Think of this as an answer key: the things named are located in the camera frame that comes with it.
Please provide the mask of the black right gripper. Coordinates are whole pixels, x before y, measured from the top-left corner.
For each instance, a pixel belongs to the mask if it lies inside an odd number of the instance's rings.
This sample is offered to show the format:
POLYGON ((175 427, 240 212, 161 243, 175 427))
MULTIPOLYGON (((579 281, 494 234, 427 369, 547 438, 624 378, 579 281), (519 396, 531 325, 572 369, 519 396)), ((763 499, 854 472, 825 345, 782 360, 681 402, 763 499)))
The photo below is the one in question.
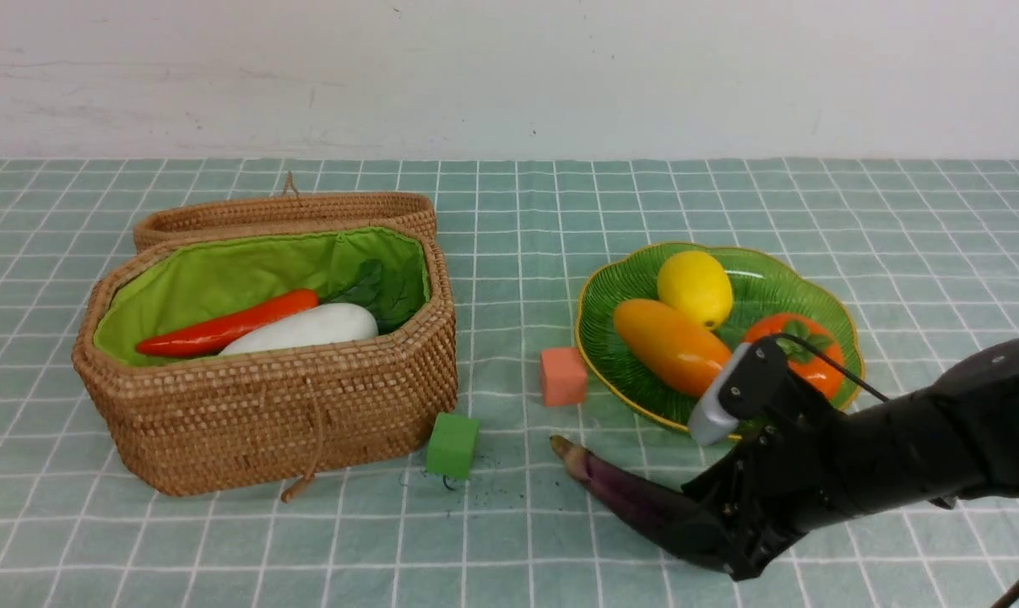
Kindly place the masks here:
POLYGON ((832 462, 825 432, 837 420, 775 421, 686 482, 694 505, 682 522, 683 561, 757 578, 811 531, 863 517, 832 462))

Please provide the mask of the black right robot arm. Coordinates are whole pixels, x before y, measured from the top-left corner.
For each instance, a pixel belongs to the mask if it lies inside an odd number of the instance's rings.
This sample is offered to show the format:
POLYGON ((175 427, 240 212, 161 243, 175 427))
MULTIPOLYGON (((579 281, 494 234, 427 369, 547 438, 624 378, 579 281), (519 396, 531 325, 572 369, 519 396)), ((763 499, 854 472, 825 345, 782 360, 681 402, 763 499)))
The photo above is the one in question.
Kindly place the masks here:
POLYGON ((1019 338, 926 388, 844 413, 767 336, 738 347, 708 411, 765 422, 683 485, 691 511, 666 540, 671 555, 734 581, 759 577, 817 529, 919 502, 1019 499, 1019 338))

